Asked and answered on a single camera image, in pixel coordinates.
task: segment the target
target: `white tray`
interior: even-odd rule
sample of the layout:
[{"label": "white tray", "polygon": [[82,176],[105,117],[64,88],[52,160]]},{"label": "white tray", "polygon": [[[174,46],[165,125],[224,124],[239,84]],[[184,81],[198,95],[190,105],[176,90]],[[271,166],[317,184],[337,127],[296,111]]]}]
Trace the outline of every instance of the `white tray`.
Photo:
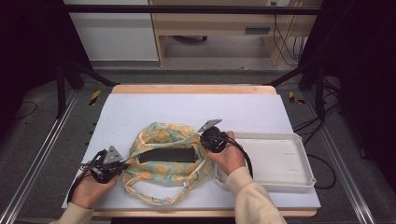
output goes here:
[{"label": "white tray", "polygon": [[[254,180],[270,192],[304,192],[314,178],[302,138],[295,133],[234,133],[249,155]],[[222,187],[227,175],[216,165],[215,182]]]}]

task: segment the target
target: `floral cloth bag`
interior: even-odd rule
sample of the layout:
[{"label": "floral cloth bag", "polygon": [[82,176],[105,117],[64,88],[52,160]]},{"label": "floral cloth bag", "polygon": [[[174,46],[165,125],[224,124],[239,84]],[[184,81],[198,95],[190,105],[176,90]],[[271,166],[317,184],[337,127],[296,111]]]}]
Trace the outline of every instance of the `floral cloth bag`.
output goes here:
[{"label": "floral cloth bag", "polygon": [[[155,148],[177,148],[183,150],[193,147],[195,162],[146,161],[139,162],[139,155]],[[194,186],[212,169],[206,159],[206,150],[200,143],[200,134],[190,126],[172,123],[151,123],[140,131],[129,151],[127,161],[130,166],[123,172],[123,183],[128,193],[147,203],[170,204],[186,196]],[[182,190],[174,198],[155,198],[137,192],[133,185],[140,180],[155,180],[163,183],[182,182]]]}]

